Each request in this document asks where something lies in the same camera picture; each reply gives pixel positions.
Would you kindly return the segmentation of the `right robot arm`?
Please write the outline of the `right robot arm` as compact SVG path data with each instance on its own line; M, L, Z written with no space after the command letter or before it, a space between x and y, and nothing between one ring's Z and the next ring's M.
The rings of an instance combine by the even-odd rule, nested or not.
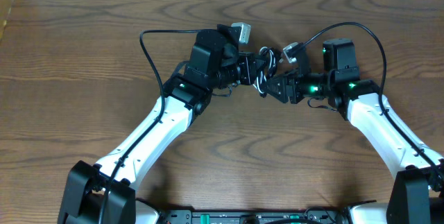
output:
M442 223L443 156L428 147L395 113L381 88L360 78L355 46L350 39L323 42L324 73L311 71L300 43L284 48L298 67L262 83L260 89L283 103L327 99L371 143L395 182L387 203L353 204L339 211L333 223Z

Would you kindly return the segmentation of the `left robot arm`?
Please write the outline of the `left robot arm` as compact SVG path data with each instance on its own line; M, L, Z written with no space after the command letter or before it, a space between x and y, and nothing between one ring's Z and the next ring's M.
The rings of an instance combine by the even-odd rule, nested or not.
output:
M241 52L248 34L238 26L195 30L188 61L166 82L148 116L105 157L79 161L69 172L59 223L156 223L160 214L136 198L152 165L210 104L215 89L255 85L275 58L262 49Z

